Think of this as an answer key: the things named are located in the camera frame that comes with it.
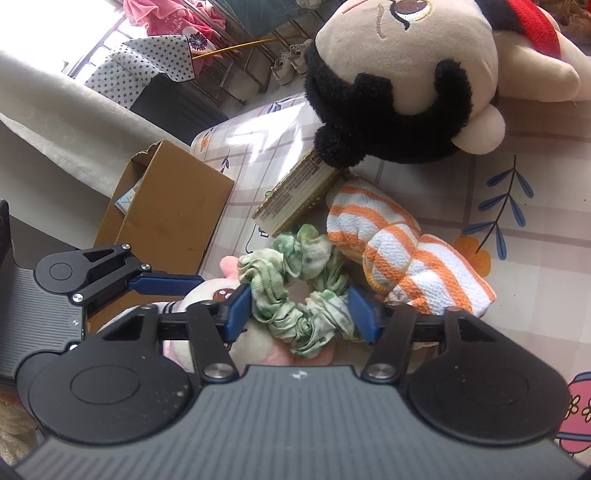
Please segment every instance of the doll eye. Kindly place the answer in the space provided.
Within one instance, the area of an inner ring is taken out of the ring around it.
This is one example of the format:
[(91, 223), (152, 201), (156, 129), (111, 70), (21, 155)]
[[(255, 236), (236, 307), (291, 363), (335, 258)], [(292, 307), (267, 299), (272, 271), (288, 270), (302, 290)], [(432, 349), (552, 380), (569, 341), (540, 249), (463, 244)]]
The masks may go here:
[(394, 9), (401, 18), (416, 22), (431, 13), (431, 3), (427, 0), (399, 0)]

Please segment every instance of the shoe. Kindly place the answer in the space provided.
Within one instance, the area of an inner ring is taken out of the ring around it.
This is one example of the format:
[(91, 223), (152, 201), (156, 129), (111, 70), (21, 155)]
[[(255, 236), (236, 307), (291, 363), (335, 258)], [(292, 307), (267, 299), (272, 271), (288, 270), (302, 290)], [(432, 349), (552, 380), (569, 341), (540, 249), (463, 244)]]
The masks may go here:
[(303, 47), (303, 45), (292, 45), (288, 55), (293, 68), (300, 75), (305, 75), (308, 71), (308, 65), (306, 65), (306, 60), (304, 59), (305, 49)]
[(287, 85), (293, 80), (296, 74), (293, 65), (287, 59), (288, 54), (284, 53), (280, 59), (276, 59), (275, 64), (271, 67), (271, 73), (280, 85)]

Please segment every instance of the brown cardboard box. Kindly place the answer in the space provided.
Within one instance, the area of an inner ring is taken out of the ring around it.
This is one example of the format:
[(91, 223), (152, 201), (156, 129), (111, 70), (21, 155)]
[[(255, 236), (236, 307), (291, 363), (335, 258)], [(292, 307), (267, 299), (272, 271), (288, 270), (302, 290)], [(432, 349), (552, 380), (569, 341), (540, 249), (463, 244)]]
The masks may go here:
[[(114, 204), (143, 176), (127, 215)], [(222, 214), (234, 182), (168, 141), (129, 161), (96, 236), (95, 247), (130, 244), (153, 270), (194, 274)], [(96, 313), (89, 331), (126, 308), (171, 297), (124, 295)]]

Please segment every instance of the blue gripper pad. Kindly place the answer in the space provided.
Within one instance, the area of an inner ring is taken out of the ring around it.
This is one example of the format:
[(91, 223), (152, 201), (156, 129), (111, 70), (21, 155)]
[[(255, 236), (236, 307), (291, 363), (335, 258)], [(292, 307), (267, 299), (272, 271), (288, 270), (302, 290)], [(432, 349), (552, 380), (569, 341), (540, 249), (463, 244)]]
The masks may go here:
[(201, 285), (203, 279), (199, 275), (168, 275), (140, 276), (128, 283), (128, 288), (140, 295), (163, 295), (184, 297), (192, 289)]
[(349, 313), (365, 343), (374, 345), (384, 329), (381, 305), (371, 294), (351, 286), (349, 287)]
[(232, 296), (220, 305), (220, 317), (225, 322), (224, 341), (234, 343), (242, 333), (251, 313), (252, 293), (249, 285), (240, 285)]

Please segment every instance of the window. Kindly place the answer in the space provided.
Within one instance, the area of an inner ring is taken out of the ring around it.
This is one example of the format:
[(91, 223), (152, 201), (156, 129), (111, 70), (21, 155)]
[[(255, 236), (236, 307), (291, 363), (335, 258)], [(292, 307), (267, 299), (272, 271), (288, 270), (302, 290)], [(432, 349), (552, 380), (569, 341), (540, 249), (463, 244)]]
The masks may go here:
[(4, 3), (0, 47), (38, 68), (65, 73), (73, 71), (92, 51), (96, 54), (92, 62), (79, 66), (75, 75), (81, 81), (94, 70), (92, 64), (116, 44), (146, 36), (143, 28), (132, 27), (125, 20), (122, 5), (114, 0)]
[(124, 14), (115, 21), (114, 25), (106, 31), (103, 37), (84, 55), (72, 68), (64, 70), (70, 77), (81, 82), (96, 70), (98, 65), (105, 61), (109, 52), (132, 38), (144, 38), (146, 32), (143, 27), (132, 27)]

